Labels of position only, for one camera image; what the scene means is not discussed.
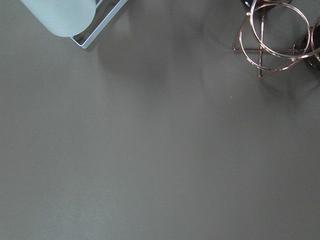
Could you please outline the white cup rack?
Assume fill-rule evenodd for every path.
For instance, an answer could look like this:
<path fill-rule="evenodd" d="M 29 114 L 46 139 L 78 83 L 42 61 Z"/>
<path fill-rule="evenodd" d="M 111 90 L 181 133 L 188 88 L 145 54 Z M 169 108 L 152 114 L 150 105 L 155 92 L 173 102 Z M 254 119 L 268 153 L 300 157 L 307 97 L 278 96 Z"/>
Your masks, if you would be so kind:
<path fill-rule="evenodd" d="M 96 0 L 95 15 L 90 25 L 70 38 L 79 47 L 87 49 L 127 2 L 127 0 Z"/>

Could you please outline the white cup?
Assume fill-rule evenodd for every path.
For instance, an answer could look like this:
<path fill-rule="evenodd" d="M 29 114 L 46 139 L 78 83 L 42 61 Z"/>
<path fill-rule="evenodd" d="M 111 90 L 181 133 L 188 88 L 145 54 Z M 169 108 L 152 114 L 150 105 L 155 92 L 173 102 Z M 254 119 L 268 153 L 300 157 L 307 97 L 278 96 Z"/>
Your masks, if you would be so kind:
<path fill-rule="evenodd" d="M 94 0 L 23 0 L 28 10 L 59 37 L 72 37 L 83 32 L 96 14 Z"/>

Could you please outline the bottle in rack upper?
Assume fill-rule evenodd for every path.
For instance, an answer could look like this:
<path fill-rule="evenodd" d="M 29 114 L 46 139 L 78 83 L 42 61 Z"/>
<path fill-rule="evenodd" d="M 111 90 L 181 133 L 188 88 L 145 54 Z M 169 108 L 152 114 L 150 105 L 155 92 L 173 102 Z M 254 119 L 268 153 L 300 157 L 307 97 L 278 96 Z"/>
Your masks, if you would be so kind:
<path fill-rule="evenodd" d="M 240 0 L 240 2 L 248 10 L 252 9 L 254 3 L 253 0 Z M 257 0 L 254 5 L 254 10 L 258 12 L 267 11 L 274 8 L 276 4 L 290 4 L 291 2 L 291 0 Z"/>

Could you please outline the bottle in rack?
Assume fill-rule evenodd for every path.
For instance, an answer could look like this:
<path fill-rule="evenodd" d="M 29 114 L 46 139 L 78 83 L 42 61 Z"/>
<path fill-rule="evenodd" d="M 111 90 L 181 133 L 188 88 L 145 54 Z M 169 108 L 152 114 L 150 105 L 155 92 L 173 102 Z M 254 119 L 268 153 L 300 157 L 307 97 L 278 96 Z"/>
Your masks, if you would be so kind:
<path fill-rule="evenodd" d="M 252 9 L 254 3 L 253 0 L 240 0 L 240 2 L 248 10 Z M 254 10 L 258 12 L 267 11 L 274 8 L 276 4 L 290 4 L 291 2 L 291 0 L 257 0 L 254 5 Z"/>
<path fill-rule="evenodd" d="M 308 37 L 308 32 L 304 32 L 293 45 L 294 50 L 303 51 L 306 49 L 306 54 L 315 50 L 317 53 L 304 58 L 304 61 L 313 69 L 320 70 L 320 18 L 318 17 L 311 28 L 311 39 Z"/>

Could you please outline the bottle in rack lower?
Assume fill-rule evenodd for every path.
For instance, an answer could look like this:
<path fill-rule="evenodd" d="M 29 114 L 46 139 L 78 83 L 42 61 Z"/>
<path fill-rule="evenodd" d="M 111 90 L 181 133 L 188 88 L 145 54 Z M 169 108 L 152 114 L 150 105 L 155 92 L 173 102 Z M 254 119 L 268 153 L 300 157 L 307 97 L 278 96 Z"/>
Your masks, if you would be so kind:
<path fill-rule="evenodd" d="M 304 32 L 293 45 L 294 50 L 303 51 L 306 49 L 306 54 L 315 50 L 317 53 L 304 58 L 304 61 L 313 69 L 320 70 L 320 18 L 318 17 L 311 28 L 311 39 L 308 37 L 308 32 Z"/>

